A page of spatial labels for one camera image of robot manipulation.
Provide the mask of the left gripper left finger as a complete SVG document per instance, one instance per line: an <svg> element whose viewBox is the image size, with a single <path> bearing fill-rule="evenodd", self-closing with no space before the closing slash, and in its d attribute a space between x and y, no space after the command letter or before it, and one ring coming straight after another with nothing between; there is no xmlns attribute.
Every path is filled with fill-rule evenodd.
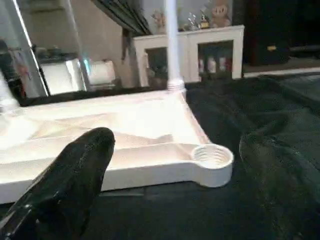
<svg viewBox="0 0 320 240"><path fill-rule="evenodd" d="M0 221L2 240L78 240L89 222L115 149L114 133L94 128L70 142Z"/></svg>

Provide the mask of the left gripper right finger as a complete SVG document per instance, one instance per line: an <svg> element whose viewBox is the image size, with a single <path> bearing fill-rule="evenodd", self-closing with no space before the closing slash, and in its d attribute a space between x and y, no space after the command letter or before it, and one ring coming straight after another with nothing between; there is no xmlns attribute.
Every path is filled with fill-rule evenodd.
<svg viewBox="0 0 320 240"><path fill-rule="evenodd" d="M320 238L320 171L294 147L246 134L239 153L275 240Z"/></svg>

